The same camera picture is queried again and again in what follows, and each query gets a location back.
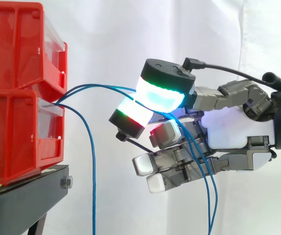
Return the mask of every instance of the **metal bolt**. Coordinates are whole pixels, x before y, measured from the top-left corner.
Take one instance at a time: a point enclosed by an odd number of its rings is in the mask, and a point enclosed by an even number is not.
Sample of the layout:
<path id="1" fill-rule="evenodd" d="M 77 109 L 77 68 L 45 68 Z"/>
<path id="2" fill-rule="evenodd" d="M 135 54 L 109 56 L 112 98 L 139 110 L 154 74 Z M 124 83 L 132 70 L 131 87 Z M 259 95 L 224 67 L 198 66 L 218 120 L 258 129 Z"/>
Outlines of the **metal bolt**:
<path id="1" fill-rule="evenodd" d="M 61 188 L 64 188 L 64 189 L 72 188 L 72 185 L 73 185 L 73 177 L 72 176 L 66 176 L 60 182 Z"/>

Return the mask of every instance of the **black sensor cap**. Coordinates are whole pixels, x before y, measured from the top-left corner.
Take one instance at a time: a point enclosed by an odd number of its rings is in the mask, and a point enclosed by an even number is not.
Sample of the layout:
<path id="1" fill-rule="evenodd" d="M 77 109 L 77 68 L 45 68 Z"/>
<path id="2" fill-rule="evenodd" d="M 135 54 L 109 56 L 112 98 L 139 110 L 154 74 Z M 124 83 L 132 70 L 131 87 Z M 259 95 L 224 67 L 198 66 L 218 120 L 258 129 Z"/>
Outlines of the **black sensor cap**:
<path id="1" fill-rule="evenodd" d="M 127 135 L 127 137 L 130 138 L 138 139 L 145 129 L 138 122 L 134 121 L 118 109 L 112 114 L 109 122 L 115 125 L 121 134 Z"/>
<path id="2" fill-rule="evenodd" d="M 146 60 L 141 77 L 152 85 L 182 94 L 189 93 L 196 79 L 178 64 L 157 59 Z"/>

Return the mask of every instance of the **red storage drawer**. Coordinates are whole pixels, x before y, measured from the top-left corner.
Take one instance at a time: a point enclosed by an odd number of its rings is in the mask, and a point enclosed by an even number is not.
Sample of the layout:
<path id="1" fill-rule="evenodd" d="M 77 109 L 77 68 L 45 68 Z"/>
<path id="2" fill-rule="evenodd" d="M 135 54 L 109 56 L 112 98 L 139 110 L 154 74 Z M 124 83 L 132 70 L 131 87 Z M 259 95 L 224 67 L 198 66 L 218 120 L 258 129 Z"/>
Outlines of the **red storage drawer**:
<path id="1" fill-rule="evenodd" d="M 0 89 L 32 89 L 49 102 L 67 91 L 67 45 L 40 3 L 0 1 Z"/>
<path id="2" fill-rule="evenodd" d="M 63 160 L 64 109 L 31 90 L 0 90 L 0 184 Z"/>

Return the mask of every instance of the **white wall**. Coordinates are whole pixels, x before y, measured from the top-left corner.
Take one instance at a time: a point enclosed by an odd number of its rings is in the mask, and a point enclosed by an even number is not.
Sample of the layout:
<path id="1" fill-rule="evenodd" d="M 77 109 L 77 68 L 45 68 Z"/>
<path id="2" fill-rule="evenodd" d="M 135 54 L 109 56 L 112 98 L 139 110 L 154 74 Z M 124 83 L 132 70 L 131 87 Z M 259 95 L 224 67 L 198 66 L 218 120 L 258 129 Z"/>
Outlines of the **white wall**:
<path id="1" fill-rule="evenodd" d="M 269 70 L 281 75 L 280 1 L 245 0 L 244 11 L 242 0 L 40 2 L 69 45 L 69 88 L 82 83 L 135 87 L 150 57 L 182 63 L 189 56 L 234 69 L 240 66 L 258 77 Z M 236 79 L 213 70 L 194 74 L 197 85 L 212 88 Z M 108 122 L 121 100 L 111 91 L 90 89 L 66 102 L 84 115 L 94 136 L 97 234 L 206 234 L 203 180 L 149 194 L 145 178 L 135 175 L 131 159 L 142 151 L 117 141 L 116 129 Z M 63 163 L 70 164 L 74 184 L 48 213 L 44 234 L 91 234 L 89 138 L 81 120 L 70 112 L 65 135 Z M 140 141 L 148 146 L 147 137 L 148 132 Z M 219 207 L 213 235 L 281 234 L 281 152 L 257 172 L 224 172 L 215 180 Z"/>

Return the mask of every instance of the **black metal table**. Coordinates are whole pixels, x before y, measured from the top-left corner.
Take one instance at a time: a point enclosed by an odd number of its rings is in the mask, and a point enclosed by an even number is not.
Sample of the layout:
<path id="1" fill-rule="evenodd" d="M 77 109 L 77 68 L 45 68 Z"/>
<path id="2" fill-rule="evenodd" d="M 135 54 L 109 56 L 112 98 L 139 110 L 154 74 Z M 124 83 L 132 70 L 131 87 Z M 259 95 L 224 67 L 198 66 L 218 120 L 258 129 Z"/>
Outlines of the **black metal table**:
<path id="1" fill-rule="evenodd" d="M 0 188 L 0 235 L 42 234 L 47 212 L 68 193 L 69 166 L 50 169 Z"/>

